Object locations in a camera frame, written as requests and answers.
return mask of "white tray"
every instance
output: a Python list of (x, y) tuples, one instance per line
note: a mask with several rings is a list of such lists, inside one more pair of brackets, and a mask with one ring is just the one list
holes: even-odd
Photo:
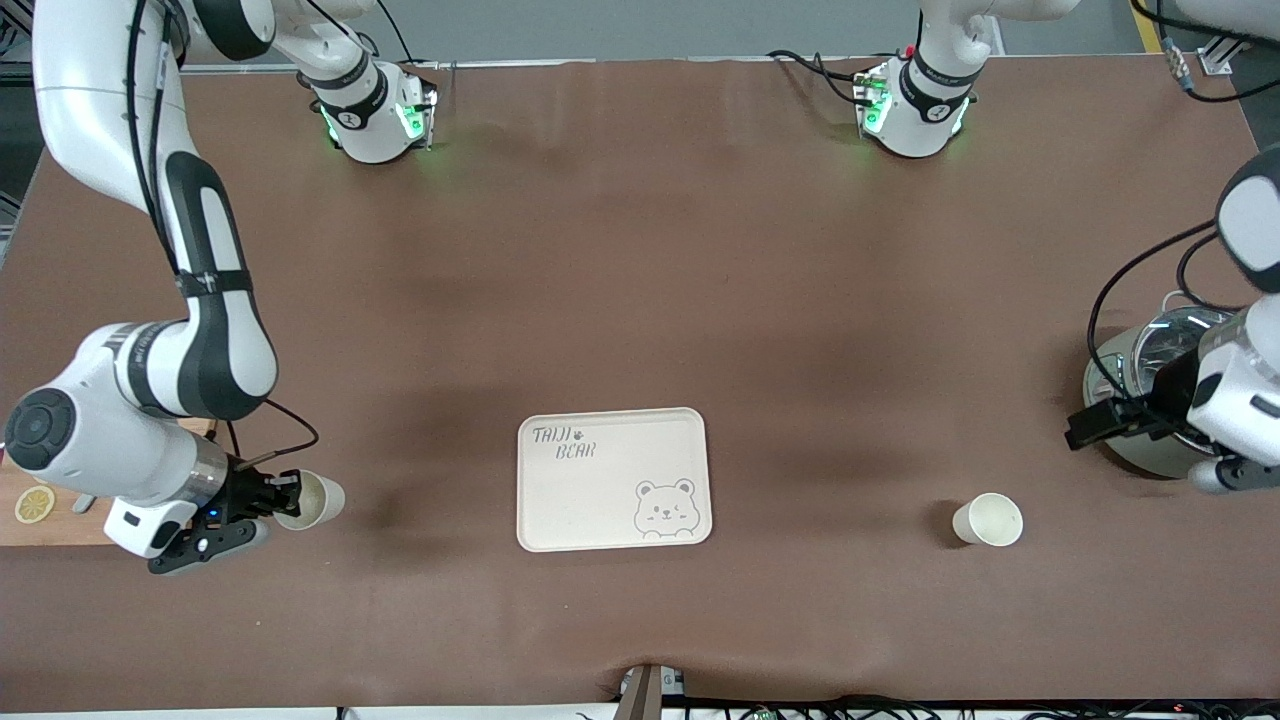
[(695, 544), (712, 532), (707, 428), (689, 407), (520, 425), (516, 537), (530, 552)]

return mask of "white paper cup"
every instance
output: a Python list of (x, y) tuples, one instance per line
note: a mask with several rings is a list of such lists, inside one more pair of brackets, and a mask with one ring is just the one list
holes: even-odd
[(984, 492), (956, 510), (951, 527), (969, 544), (1005, 547), (1023, 536), (1023, 512), (998, 492)]
[(347, 503), (347, 493), (342, 486), (311, 470), (298, 470), (298, 474), (302, 478), (302, 489), (298, 492), (298, 509), (302, 512), (297, 518), (275, 512), (275, 521), (287, 530), (306, 530), (337, 518)]

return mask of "brown table cover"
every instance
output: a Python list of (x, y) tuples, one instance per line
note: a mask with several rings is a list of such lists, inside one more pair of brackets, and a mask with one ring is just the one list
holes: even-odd
[[(1157, 56), (1000, 59), (911, 161), (795, 65), (434, 77), (438, 147), (381, 167), (332, 150), (289, 76), (187, 81), (274, 397), (324, 436), (297, 462), (347, 511), (177, 579), (5, 548), (0, 708), (589, 701), (643, 661), (753, 698), (1280, 692), (1280, 492), (1198, 496), (1061, 437), (1094, 293), (1211, 215), (1254, 152), (1236, 106)], [(183, 313), (154, 243), (46, 158), (0, 275), (5, 407), (92, 328)], [(1249, 297), (1216, 247), (1190, 279)], [(521, 420), (675, 405), (707, 419), (705, 543), (517, 546)], [(270, 410), (242, 429), (301, 438)], [(984, 491), (1021, 505), (1016, 546), (955, 547)]]

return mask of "metal bracket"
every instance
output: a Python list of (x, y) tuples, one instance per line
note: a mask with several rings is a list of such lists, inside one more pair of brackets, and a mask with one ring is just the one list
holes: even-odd
[(1196, 56), (1199, 58), (1201, 69), (1204, 70), (1204, 74), (1229, 76), (1231, 74), (1231, 58), (1247, 47), (1249, 47), (1249, 44), (1243, 40), (1220, 35), (1204, 47), (1197, 49)]

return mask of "wooden cutting board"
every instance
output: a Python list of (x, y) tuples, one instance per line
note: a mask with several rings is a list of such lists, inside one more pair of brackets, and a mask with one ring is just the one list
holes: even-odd
[[(214, 420), (202, 418), (184, 418), (178, 423), (201, 436), (214, 427)], [(77, 515), (72, 512), (72, 506), (79, 493), (54, 484), (49, 486), (54, 491), (54, 511), (38, 523), (19, 523), (14, 515), (18, 496), (35, 484), (38, 484), (35, 478), (4, 455), (0, 460), (0, 546), (111, 544), (102, 533), (111, 500), (99, 498), (88, 512)]]

